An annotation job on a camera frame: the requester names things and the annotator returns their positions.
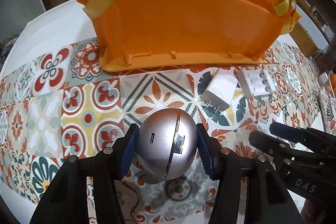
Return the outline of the white usb wall plug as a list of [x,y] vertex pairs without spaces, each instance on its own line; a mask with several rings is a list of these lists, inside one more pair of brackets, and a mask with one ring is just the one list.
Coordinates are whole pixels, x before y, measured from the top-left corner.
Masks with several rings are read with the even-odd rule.
[[201,99],[207,107],[212,106],[215,113],[223,112],[230,107],[237,84],[238,79],[234,75],[219,68],[201,94]]

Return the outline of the white battery charger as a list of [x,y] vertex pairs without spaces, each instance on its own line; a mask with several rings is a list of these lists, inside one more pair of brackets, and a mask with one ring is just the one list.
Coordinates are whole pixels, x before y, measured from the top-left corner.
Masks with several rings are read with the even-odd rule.
[[275,91],[275,85],[266,70],[250,71],[240,69],[236,73],[239,85],[245,98],[272,95]]

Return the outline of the orange plastic crate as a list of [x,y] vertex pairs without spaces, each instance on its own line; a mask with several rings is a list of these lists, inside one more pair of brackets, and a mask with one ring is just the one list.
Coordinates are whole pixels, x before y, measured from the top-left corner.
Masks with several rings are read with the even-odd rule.
[[193,64],[258,64],[299,13],[295,0],[76,0],[108,72]]

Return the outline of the oranges in bowl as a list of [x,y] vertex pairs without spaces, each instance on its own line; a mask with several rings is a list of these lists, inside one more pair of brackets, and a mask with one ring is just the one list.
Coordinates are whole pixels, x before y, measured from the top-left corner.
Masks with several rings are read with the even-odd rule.
[[329,75],[329,80],[330,80],[331,87],[333,89],[333,93],[334,95],[336,95],[336,74],[333,73]]

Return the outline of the woven cork box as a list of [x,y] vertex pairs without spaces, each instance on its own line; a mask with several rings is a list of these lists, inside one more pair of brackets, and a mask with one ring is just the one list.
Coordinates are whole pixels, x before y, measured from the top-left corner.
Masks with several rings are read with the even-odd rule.
[[312,56],[318,50],[311,36],[299,22],[289,34],[306,57]]

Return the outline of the patterned tile table mat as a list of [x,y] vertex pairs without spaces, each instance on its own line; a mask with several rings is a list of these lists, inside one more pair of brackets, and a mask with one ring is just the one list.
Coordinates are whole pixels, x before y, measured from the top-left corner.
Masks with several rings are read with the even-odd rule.
[[58,48],[1,77],[1,196],[19,223],[31,216],[64,160],[98,151],[154,112],[179,108],[221,145],[255,157],[254,130],[272,122],[335,133],[335,102],[295,43],[277,40],[265,62],[273,94],[245,98],[235,88],[228,109],[201,99],[215,67],[158,68],[109,75],[97,66],[98,41]]

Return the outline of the silver egg-shaped speaker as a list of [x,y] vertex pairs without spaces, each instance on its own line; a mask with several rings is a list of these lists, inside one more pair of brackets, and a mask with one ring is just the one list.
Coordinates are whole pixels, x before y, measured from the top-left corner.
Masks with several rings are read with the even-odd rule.
[[194,161],[198,133],[193,118],[181,109],[148,116],[136,140],[137,159],[157,181],[183,176]]

